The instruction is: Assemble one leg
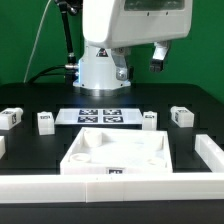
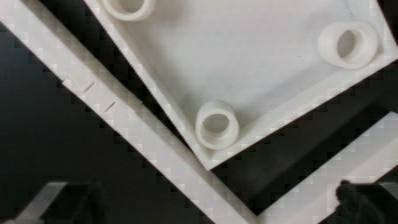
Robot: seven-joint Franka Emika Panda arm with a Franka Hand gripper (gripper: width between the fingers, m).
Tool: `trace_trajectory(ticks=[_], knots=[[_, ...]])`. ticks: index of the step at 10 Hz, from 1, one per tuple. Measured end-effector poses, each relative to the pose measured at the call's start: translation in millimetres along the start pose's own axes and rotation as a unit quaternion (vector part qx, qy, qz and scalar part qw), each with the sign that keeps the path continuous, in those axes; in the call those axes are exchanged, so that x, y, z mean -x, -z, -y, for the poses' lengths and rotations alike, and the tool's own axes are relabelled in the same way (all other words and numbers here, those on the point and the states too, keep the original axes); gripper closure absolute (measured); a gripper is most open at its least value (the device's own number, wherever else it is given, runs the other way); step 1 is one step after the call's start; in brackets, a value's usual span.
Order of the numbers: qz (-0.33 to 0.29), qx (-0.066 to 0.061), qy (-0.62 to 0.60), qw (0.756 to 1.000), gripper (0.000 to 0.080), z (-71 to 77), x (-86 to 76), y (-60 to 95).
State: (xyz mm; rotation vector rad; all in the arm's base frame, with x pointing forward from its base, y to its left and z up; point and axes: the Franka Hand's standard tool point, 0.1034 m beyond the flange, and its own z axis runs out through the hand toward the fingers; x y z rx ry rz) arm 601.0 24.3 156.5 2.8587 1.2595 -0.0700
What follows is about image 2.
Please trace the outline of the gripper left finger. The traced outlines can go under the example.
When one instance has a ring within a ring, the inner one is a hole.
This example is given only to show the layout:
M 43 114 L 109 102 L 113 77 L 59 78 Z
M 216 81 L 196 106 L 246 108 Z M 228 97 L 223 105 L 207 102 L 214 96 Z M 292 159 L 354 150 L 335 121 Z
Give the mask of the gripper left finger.
M 10 224 L 106 224 L 98 184 L 49 182 Z

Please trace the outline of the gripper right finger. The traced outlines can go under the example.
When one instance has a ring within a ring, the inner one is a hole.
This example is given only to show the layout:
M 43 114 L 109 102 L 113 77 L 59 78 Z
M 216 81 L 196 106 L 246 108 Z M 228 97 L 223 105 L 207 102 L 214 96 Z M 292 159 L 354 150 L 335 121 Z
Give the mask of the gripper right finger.
M 338 207 L 319 224 L 398 224 L 398 183 L 344 181 Z

